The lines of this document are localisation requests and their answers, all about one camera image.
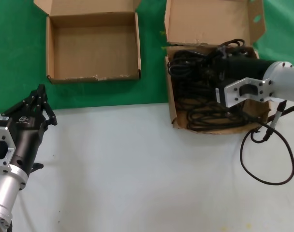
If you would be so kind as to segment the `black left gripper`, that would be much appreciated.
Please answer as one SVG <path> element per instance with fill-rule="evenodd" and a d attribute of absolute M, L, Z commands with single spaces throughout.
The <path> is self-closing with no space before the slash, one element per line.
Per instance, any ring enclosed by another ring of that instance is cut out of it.
<path fill-rule="evenodd" d="M 43 116 L 43 111 L 46 112 L 48 119 Z M 1 115 L 10 117 L 16 126 L 16 149 L 10 163 L 30 174 L 46 126 L 58 124 L 56 115 L 48 103 L 45 85 L 38 85 L 29 96 Z"/>

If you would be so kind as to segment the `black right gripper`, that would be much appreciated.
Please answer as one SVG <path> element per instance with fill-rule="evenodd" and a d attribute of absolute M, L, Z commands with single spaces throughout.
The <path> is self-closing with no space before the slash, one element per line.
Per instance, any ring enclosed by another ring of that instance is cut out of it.
<path fill-rule="evenodd" d="M 230 84 L 244 78 L 263 80 L 265 72 L 273 63 L 273 60 L 229 57 L 216 59 L 211 69 L 217 74 L 220 83 Z"/>

